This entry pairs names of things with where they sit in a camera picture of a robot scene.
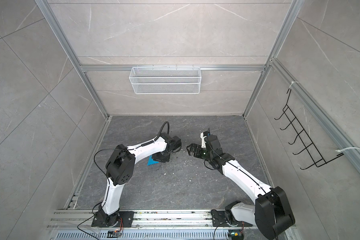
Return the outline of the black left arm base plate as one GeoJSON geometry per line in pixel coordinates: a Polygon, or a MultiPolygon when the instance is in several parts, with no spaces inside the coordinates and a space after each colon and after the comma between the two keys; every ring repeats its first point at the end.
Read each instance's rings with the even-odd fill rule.
{"type": "Polygon", "coordinates": [[[116,211],[112,215],[107,215],[103,210],[96,212],[91,227],[99,228],[117,228],[123,224],[124,228],[132,226],[135,212],[133,211],[116,211]]]}

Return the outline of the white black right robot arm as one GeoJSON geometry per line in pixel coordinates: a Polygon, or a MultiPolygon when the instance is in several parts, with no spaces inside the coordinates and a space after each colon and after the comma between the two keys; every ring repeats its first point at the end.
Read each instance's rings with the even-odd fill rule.
{"type": "Polygon", "coordinates": [[[273,240],[296,223],[287,194],[282,188],[272,188],[245,170],[232,155],[223,151],[216,135],[203,132],[201,140],[200,145],[187,146],[188,154],[207,161],[213,170],[232,180],[253,202],[247,205],[235,201],[227,205],[227,224],[244,222],[256,226],[265,238],[273,240]]]}

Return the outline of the blue square paper sheet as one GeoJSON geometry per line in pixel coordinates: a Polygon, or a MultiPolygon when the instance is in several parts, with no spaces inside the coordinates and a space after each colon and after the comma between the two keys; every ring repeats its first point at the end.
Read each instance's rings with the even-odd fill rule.
{"type": "Polygon", "coordinates": [[[147,162],[148,166],[153,165],[153,164],[158,164],[158,163],[159,163],[158,161],[155,161],[153,159],[153,156],[149,156],[149,159],[148,159],[148,162],[147,162]]]}

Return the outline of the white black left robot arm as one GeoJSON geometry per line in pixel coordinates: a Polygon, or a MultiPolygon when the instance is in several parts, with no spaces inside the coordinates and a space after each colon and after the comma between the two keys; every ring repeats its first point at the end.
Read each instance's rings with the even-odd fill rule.
{"type": "Polygon", "coordinates": [[[167,163],[171,154],[181,148],[181,139],[166,133],[142,144],[116,146],[106,163],[107,188],[101,211],[107,216],[119,211],[124,185],[132,178],[135,164],[148,157],[157,162],[167,163]]]}

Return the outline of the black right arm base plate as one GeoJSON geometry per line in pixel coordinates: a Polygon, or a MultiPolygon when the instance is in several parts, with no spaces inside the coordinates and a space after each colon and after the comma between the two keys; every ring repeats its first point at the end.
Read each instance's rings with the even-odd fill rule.
{"type": "Polygon", "coordinates": [[[252,227],[252,224],[246,222],[239,222],[234,219],[232,214],[228,211],[211,210],[211,217],[214,227],[252,227]]]}

